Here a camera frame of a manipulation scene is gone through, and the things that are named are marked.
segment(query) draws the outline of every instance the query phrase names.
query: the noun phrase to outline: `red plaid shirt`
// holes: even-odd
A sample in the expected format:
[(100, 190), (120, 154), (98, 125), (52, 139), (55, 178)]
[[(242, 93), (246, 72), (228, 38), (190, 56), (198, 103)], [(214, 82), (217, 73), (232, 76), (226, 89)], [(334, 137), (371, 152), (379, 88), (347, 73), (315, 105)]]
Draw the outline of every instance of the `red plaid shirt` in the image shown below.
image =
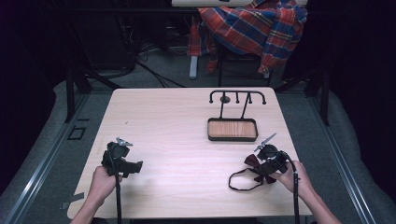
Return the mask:
[(307, 11), (295, 0), (254, 0), (243, 8), (202, 7), (193, 18), (188, 55), (217, 55), (218, 42), (262, 57), (260, 73), (284, 64), (303, 34)]

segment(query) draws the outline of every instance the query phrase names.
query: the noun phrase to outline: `cable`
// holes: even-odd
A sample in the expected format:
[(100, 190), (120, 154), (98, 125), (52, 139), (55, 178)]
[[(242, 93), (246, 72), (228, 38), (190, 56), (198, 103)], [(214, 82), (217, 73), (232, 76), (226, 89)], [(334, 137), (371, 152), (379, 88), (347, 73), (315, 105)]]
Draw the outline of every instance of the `cable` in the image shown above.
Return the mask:
[(143, 67), (144, 69), (146, 69), (146, 70), (148, 70), (152, 75), (154, 75), (160, 82), (161, 82), (161, 84), (163, 85), (163, 87), (169, 87), (164, 81), (163, 81), (163, 79), (165, 79), (165, 80), (167, 80), (167, 81), (169, 81), (169, 82), (172, 82), (173, 84), (175, 84), (175, 85), (178, 85), (179, 87), (183, 87), (183, 88), (186, 88), (186, 86), (183, 86), (183, 85), (181, 85), (181, 84), (179, 84), (179, 83), (177, 83), (177, 82), (175, 82), (175, 81), (173, 81), (173, 80), (171, 80), (171, 79), (169, 79), (169, 78), (167, 78), (167, 77), (163, 77), (163, 76), (161, 76), (161, 75), (159, 75), (158, 73), (156, 73), (156, 72), (154, 72), (153, 70), (151, 70), (149, 67), (147, 67), (146, 65), (144, 65), (144, 64), (142, 64), (142, 63), (140, 63), (140, 62), (136, 62), (137, 64), (139, 64), (141, 67)]
[(282, 153), (289, 160), (291, 167), (293, 169), (293, 182), (294, 182), (293, 202), (294, 202), (294, 219), (295, 219), (294, 221), (296, 224), (300, 224), (300, 212), (298, 207), (298, 172), (296, 166), (294, 165), (293, 160), (286, 152), (280, 151), (278, 153)]
[(111, 74), (111, 75), (103, 75), (103, 74), (101, 74), (101, 76), (105, 77), (107, 79), (112, 79), (112, 78), (116, 78), (116, 77), (124, 77), (124, 76), (130, 74), (133, 71), (134, 71), (134, 67), (128, 67), (128, 68), (123, 69), (122, 71), (120, 71), (118, 73)]
[(114, 176), (116, 177), (116, 194), (117, 194), (117, 221), (118, 224), (121, 224), (122, 221), (122, 215), (121, 215), (121, 197), (120, 197), (120, 175), (119, 175), (119, 169), (118, 167), (114, 164), (113, 161), (113, 155), (112, 155), (112, 150), (109, 150), (108, 156), (110, 157), (111, 165), (113, 166), (113, 172)]

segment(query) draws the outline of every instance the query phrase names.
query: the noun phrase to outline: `dark background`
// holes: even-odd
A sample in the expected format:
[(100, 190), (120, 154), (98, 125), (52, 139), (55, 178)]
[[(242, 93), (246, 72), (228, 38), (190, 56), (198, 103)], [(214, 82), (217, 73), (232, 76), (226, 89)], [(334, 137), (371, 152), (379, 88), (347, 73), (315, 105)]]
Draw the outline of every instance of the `dark background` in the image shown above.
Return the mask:
[[(94, 7), (92, 2), (62, 4)], [(135, 7), (145, 6), (144, 1), (132, 2)], [(169, 7), (169, 3), (158, 1), (151, 7)], [(95, 4), (114, 6), (105, 0)], [(133, 60), (117, 18), (75, 18), (76, 38), (70, 27), (41, 6), (42, 2), (27, 0), (3, 1), (0, 6), (1, 192), (40, 134), (55, 102), (52, 89), (65, 80), (68, 69), (77, 63), (122, 71)], [(343, 102), (357, 133), (361, 159), (378, 186), (396, 201), (395, 2), (316, 0), (309, 2), (308, 11), (303, 38), (288, 61), (285, 78), (327, 68), (331, 90)], [(166, 19), (177, 23), (175, 18)], [(147, 23), (153, 24), (141, 19), (136, 31), (166, 49), (161, 35), (164, 20), (157, 17), (156, 29), (148, 29)], [(102, 45), (103, 39), (112, 44)]]

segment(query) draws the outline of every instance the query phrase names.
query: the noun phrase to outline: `wooden tray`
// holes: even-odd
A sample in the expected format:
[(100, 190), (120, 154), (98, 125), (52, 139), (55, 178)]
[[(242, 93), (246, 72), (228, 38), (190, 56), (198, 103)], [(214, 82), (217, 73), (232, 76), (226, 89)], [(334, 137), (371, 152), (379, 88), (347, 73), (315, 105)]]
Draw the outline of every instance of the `wooden tray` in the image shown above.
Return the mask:
[(209, 119), (207, 136), (210, 141), (254, 142), (259, 133), (254, 119)]

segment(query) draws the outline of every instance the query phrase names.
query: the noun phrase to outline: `person's right hand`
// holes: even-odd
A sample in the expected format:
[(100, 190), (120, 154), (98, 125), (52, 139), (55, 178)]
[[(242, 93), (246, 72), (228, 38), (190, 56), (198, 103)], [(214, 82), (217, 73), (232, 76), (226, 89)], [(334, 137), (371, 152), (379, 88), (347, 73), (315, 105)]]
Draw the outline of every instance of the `person's right hand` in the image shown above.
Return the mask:
[[(304, 193), (307, 192), (308, 190), (312, 190), (312, 184), (311, 180), (308, 177), (308, 174), (306, 173), (304, 165), (299, 162), (299, 161), (293, 161), (297, 173), (298, 173), (298, 189), (299, 189), (299, 196), (304, 196)], [(293, 175), (293, 169), (291, 166), (291, 163), (288, 161), (286, 163), (286, 166), (288, 167), (288, 170), (286, 171), (285, 174), (280, 174), (280, 173), (273, 173), (269, 176), (272, 178), (278, 180), (280, 183), (282, 183), (290, 192), (293, 192), (294, 189), (294, 175)]]

